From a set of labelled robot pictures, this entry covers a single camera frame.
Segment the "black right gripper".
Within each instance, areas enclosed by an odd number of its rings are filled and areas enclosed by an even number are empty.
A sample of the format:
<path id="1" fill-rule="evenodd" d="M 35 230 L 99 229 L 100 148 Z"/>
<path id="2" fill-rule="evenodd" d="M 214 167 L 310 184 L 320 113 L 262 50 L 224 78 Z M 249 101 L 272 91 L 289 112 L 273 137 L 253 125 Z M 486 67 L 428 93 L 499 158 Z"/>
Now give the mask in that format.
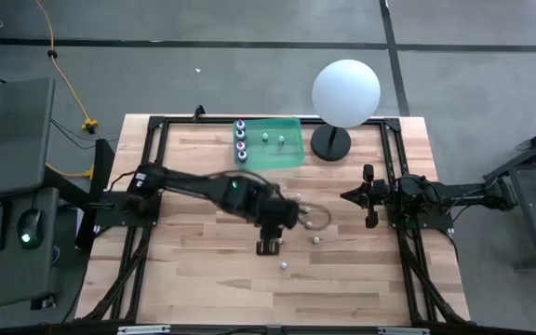
<path id="1" fill-rule="evenodd" d="M 361 183 L 357 188 L 354 188 L 353 190 L 342 193 L 342 199 L 356 204 L 361 208 L 367 208 L 368 216 L 366 218 L 366 227 L 375 228 L 379 223 L 379 216 L 374 208 L 376 206 L 382 206 L 379 202 L 375 187 L 387 183 L 384 179 L 374 178 L 373 165 L 364 165 L 363 178 L 364 183 Z"/>

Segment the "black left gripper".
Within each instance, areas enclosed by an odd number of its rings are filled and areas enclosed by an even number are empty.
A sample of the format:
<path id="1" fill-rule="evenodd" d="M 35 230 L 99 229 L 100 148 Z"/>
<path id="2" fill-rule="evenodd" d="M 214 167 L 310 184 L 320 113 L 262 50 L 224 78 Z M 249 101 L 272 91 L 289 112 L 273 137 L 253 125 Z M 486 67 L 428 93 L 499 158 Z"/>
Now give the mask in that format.
<path id="1" fill-rule="evenodd" d="M 278 256 L 281 243 L 276 239 L 282 236 L 282 230 L 286 228 L 284 223 L 285 200 L 269 199 L 261 205 L 258 224 L 260 225 L 260 239 L 256 243 L 258 256 Z"/>

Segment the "teal translucent plastic tray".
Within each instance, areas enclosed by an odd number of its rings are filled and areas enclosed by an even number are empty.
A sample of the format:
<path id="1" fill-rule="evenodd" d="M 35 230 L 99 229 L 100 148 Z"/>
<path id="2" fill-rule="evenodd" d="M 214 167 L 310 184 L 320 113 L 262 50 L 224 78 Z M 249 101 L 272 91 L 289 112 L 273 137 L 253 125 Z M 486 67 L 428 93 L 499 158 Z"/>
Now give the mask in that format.
<path id="1" fill-rule="evenodd" d="M 240 162 L 235 148 L 239 142 L 235 133 L 235 122 L 243 120 L 246 124 L 244 131 L 248 159 Z M 298 118 L 264 118 L 236 119 L 232 125 L 234 143 L 234 163 L 240 168 L 251 171 L 283 169 L 299 167 L 305 157 L 301 120 Z M 268 141 L 262 141 L 262 134 L 267 133 Z M 283 145 L 278 144 L 279 136 L 285 137 Z"/>

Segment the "white globe lamp black stand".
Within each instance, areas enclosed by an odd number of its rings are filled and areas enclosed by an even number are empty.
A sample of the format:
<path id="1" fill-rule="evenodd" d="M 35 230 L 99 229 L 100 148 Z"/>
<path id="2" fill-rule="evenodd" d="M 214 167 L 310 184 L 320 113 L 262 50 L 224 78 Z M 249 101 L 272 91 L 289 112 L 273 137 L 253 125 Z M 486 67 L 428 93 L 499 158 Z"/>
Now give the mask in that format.
<path id="1" fill-rule="evenodd" d="M 376 73 L 359 60 L 336 60 L 315 78 L 312 104 L 324 124 L 315 129 L 310 141 L 312 152 L 328 162 L 348 155 L 348 129 L 368 121 L 379 108 L 381 84 Z"/>

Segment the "black upright panel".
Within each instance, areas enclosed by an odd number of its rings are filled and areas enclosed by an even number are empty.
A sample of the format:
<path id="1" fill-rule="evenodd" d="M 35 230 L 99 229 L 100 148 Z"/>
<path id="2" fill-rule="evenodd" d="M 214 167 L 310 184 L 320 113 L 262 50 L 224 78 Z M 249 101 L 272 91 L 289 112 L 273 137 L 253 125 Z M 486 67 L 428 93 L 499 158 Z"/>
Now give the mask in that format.
<path id="1" fill-rule="evenodd" d="M 97 140 L 95 143 L 95 159 L 92 180 L 87 195 L 80 198 L 79 208 L 83 218 L 76 235 L 75 245 L 82 251 L 90 252 L 96 236 L 95 220 L 97 210 L 90 203 L 101 200 L 104 189 L 108 186 L 114 163 L 114 151 L 107 140 Z"/>

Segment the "black computer mouse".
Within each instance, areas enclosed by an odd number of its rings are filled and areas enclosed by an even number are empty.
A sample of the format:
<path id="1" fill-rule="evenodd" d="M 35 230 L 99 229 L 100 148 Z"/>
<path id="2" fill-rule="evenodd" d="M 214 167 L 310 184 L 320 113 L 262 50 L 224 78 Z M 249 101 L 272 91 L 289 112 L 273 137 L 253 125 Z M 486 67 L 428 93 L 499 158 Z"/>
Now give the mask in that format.
<path id="1" fill-rule="evenodd" d="M 17 235 L 24 249 L 36 249 L 44 240 L 44 214 L 37 208 L 30 208 L 20 215 Z"/>

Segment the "grey side desk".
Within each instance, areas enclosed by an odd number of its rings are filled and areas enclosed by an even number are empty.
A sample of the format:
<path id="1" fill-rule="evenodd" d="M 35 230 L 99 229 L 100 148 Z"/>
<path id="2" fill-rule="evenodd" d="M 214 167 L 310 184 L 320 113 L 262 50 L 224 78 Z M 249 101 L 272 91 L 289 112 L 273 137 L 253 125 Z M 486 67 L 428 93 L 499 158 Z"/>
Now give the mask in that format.
<path id="1" fill-rule="evenodd" d="M 0 249 L 0 306 L 40 299 L 52 291 L 53 224 L 60 193 L 46 187 L 0 195 L 5 205 L 4 246 Z M 20 215 L 30 208 L 44 214 L 44 240 L 36 249 L 24 249 L 17 235 Z"/>

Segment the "grey raised desk shelf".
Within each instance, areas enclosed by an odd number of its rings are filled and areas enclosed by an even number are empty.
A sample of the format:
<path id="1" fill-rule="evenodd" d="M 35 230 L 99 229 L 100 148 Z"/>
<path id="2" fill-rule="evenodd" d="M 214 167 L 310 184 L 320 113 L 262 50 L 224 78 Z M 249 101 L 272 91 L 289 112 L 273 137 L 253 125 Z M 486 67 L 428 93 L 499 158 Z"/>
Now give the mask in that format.
<path id="1" fill-rule="evenodd" d="M 0 84 L 0 195 L 42 184 L 54 95 L 52 78 Z"/>

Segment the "silver metal bracket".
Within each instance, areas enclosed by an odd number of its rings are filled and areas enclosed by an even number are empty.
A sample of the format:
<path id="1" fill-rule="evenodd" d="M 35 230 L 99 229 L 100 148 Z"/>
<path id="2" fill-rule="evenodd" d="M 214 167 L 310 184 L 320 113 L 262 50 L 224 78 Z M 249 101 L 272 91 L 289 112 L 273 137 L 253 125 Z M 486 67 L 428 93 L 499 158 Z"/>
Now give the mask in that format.
<path id="1" fill-rule="evenodd" d="M 431 335 L 428 328 L 379 327 L 378 335 Z"/>
<path id="2" fill-rule="evenodd" d="M 119 327 L 116 335 L 165 335 L 171 333 L 169 325 L 134 325 Z"/>

